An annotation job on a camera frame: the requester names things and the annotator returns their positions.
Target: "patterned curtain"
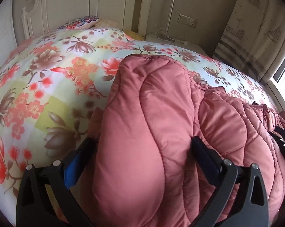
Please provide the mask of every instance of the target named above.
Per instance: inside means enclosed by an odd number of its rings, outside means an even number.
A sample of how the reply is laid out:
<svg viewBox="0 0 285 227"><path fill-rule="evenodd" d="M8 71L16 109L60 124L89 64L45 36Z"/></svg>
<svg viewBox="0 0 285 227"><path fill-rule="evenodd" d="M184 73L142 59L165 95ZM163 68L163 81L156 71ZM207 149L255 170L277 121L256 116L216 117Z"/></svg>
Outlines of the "patterned curtain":
<svg viewBox="0 0 285 227"><path fill-rule="evenodd" d="M237 0L213 58L267 82L285 58L283 2Z"/></svg>

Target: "white wardrobe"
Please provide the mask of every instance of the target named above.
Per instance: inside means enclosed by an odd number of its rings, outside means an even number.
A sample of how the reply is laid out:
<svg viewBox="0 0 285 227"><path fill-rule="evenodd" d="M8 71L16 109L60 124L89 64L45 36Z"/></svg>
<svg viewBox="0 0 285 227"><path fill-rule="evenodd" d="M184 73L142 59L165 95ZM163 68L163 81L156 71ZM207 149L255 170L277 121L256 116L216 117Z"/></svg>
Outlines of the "white wardrobe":
<svg viewBox="0 0 285 227"><path fill-rule="evenodd" d="M12 22L12 0L3 0L0 4L0 67L16 47Z"/></svg>

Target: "headboard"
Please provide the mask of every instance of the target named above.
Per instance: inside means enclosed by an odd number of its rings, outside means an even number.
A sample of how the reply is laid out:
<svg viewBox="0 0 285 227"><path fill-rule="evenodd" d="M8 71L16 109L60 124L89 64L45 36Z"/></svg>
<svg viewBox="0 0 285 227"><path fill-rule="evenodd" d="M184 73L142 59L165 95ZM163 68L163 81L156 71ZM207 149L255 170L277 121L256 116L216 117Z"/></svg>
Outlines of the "headboard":
<svg viewBox="0 0 285 227"><path fill-rule="evenodd" d="M37 37L87 15L117 22L121 30L131 30L136 0L35 0L31 11L23 8L25 38ZM138 34L146 35L151 0L142 0Z"/></svg>

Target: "bedsheet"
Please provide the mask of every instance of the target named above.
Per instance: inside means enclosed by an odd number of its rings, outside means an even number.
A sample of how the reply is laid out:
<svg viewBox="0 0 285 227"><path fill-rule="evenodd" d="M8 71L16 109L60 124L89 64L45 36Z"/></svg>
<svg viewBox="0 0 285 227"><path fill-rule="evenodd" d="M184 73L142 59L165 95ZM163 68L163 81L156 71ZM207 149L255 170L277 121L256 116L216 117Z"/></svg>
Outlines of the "bedsheet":
<svg viewBox="0 0 285 227"><path fill-rule="evenodd" d="M114 28L62 29L28 39L0 69L0 209L12 224L26 165L47 166L80 145L93 110L106 106L120 61L134 53L170 56L197 83L274 108L245 74L189 50L135 41ZM54 209L62 217L55 203Z"/></svg>

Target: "wall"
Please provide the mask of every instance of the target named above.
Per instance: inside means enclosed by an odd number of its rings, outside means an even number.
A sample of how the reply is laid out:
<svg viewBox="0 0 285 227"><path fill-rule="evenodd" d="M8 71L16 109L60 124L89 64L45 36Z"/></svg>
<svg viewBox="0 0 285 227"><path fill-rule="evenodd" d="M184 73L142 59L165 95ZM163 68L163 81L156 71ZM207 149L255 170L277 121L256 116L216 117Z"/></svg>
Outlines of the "wall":
<svg viewBox="0 0 285 227"><path fill-rule="evenodd" d="M29 0L14 0L13 23L15 37L19 44L25 39L22 25L22 8ZM192 41L198 44L208 54L212 55L220 37L228 23L236 0L175 0L169 35L174 38ZM159 28L165 28L171 0L152 0L148 20L147 33L155 33ZM179 14L197 19L196 28L191 28L177 22Z"/></svg>

